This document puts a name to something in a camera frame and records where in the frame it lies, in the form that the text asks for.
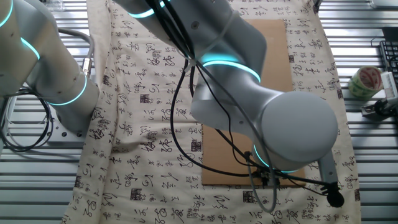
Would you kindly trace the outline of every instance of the tape roll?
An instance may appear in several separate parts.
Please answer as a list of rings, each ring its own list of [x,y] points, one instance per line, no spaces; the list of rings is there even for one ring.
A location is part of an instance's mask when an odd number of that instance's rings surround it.
[[[373,66],[360,68],[348,82],[348,89],[352,95],[368,100],[383,89],[380,69]]]

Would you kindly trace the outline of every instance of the metal grating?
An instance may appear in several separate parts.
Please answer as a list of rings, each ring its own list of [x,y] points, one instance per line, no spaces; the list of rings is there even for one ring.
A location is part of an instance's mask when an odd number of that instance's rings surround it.
[[[88,34],[85,0],[65,0],[67,10],[55,12],[60,27]],[[361,187],[362,224],[398,224],[398,129],[393,118],[374,122],[362,118],[360,107],[371,101],[350,95],[349,78],[363,65],[382,67],[377,45],[381,27],[398,26],[397,11],[380,11],[364,0],[324,0],[320,7],[326,34],[340,75]],[[79,63],[88,51],[80,39],[61,35]],[[19,97],[11,125],[20,142],[30,144],[41,130],[34,124],[44,111],[35,98]],[[0,223],[58,224],[72,197],[80,146],[46,145],[35,152],[14,154],[4,149],[0,158]]]

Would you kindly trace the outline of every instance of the white fabric with calligraphy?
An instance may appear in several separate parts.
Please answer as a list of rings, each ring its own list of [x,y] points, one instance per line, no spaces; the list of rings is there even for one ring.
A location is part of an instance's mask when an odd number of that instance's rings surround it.
[[[170,102],[183,58],[111,1],[89,0],[100,98],[81,155],[73,198],[61,223],[360,223],[358,172],[338,74],[312,1],[229,0],[245,19],[283,19],[295,91],[333,107],[339,136],[333,148],[345,205],[304,189],[280,189],[269,214],[248,186],[202,186],[201,168],[184,158],[170,134]],[[190,116],[188,79],[178,96],[180,144],[201,161],[201,125]],[[318,167],[305,168],[319,179]],[[320,191],[319,186],[307,185]],[[271,189],[259,189],[270,206]]]

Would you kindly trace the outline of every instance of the wrinkled cloth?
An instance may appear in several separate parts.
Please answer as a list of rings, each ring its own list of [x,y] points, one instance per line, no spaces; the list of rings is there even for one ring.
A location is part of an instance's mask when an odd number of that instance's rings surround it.
[[[283,19],[295,91],[309,91],[334,109],[333,147],[342,208],[300,188],[278,190],[274,212],[262,211],[249,186],[203,186],[201,168],[184,158],[170,133],[170,104],[183,58],[117,4],[88,0],[100,97],[81,155],[64,224],[106,223],[360,223],[359,181],[333,55],[312,1],[229,0],[245,19]],[[190,115],[188,78],[178,95],[175,130],[196,161],[201,125]],[[320,180],[317,164],[305,168]],[[307,184],[320,192],[320,186]],[[270,207],[272,189],[257,190]]]

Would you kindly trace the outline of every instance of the black device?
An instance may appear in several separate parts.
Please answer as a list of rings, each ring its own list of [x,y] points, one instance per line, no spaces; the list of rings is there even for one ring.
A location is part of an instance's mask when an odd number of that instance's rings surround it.
[[[392,72],[398,86],[398,27],[382,28],[385,41],[380,42],[380,54],[384,69]]]

